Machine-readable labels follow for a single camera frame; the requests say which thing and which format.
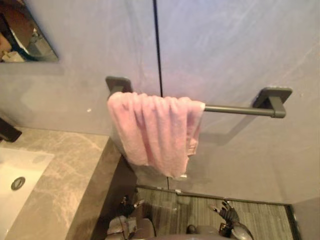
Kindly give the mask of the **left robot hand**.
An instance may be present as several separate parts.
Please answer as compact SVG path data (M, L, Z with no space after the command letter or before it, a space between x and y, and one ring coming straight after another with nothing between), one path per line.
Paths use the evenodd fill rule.
M135 211L135 209L142 206L144 202L145 200L141 199L135 203L131 203L129 196L125 195L119 205L119 214L121 216L128 217Z

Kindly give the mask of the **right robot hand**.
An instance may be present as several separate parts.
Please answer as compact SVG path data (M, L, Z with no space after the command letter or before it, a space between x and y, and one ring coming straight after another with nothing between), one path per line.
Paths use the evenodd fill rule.
M221 204L222 204L221 209L218 209L213 204L209 204L208 208L211 211L217 213L222 219L224 219L226 224L230 225L233 223L239 223L240 218L235 208L232 207L230 203L225 199L222 201Z

